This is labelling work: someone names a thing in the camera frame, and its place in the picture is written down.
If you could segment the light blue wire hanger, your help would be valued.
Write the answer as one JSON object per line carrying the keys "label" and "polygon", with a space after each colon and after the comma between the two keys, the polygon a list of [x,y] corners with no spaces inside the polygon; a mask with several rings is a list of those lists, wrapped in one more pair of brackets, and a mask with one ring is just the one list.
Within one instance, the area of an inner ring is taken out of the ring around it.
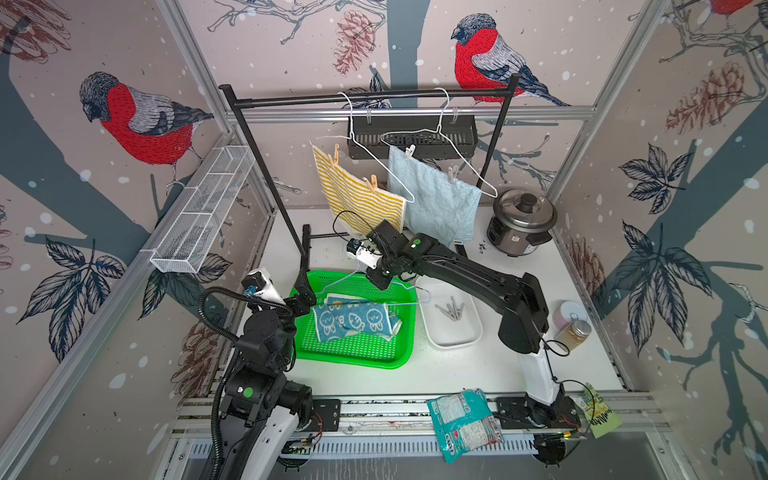
{"label": "light blue wire hanger", "polygon": [[387,289],[380,290],[362,272],[313,270],[308,273],[308,280],[319,302],[323,302],[328,295],[364,299],[390,306],[415,306],[432,301],[429,290],[397,279],[392,280]]}

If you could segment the teal patterned towel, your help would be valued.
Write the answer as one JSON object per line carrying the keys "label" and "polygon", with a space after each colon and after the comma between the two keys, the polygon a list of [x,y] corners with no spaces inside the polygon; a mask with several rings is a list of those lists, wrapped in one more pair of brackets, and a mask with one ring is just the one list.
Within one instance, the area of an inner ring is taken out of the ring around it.
{"label": "teal patterned towel", "polygon": [[343,294],[329,294],[312,313],[321,343],[359,334],[391,341],[402,326],[402,320],[387,304]]}

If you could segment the yellow striped towel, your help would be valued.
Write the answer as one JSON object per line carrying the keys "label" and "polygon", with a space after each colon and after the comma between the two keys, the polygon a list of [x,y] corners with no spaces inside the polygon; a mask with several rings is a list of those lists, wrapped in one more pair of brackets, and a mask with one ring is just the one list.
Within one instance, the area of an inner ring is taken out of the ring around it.
{"label": "yellow striped towel", "polygon": [[353,235],[366,237],[381,222],[387,221],[403,231],[406,202],[400,195],[378,187],[373,193],[360,179],[342,166],[331,165],[331,155],[312,146],[316,170],[330,209],[339,216]]}

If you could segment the clear clothespin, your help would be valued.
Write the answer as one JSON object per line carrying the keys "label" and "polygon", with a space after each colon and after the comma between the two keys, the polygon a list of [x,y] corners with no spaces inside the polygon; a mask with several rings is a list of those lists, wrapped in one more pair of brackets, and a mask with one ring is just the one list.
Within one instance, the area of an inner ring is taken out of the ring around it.
{"label": "clear clothespin", "polygon": [[455,316],[455,311],[452,309],[450,305],[448,305],[447,308],[444,308],[440,305],[436,305],[436,308],[447,318],[451,319],[452,321],[457,321],[457,317]]}
{"label": "clear clothespin", "polygon": [[454,297],[451,298],[451,303],[448,305],[448,315],[453,321],[460,321],[463,316],[464,303],[458,304]]}

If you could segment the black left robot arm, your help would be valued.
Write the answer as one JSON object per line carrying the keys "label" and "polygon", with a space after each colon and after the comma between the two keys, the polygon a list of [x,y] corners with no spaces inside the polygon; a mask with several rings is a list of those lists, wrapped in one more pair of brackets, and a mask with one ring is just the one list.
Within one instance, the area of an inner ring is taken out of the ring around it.
{"label": "black left robot arm", "polygon": [[[221,294],[251,309],[243,333],[207,316],[209,296]],[[316,304],[313,293],[268,300],[210,287],[198,301],[202,323],[231,343],[232,357],[214,395],[208,479],[266,479],[290,436],[311,419],[312,389],[287,379],[295,365],[295,320]]]}

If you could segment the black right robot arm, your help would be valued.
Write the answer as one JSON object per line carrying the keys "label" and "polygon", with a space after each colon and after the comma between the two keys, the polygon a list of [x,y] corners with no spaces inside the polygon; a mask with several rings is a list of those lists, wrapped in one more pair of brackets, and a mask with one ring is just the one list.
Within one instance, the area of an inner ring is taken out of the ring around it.
{"label": "black right robot arm", "polygon": [[387,221],[378,224],[368,240],[373,248],[351,240],[347,253],[366,266],[366,278],[378,289],[387,289],[403,273],[430,277],[470,294],[501,315],[498,338],[520,355],[526,384],[523,403],[511,414],[514,421],[552,428],[575,412],[548,359],[545,334],[549,310],[535,276],[526,273],[516,277],[493,270],[429,235],[419,233],[408,238]]}

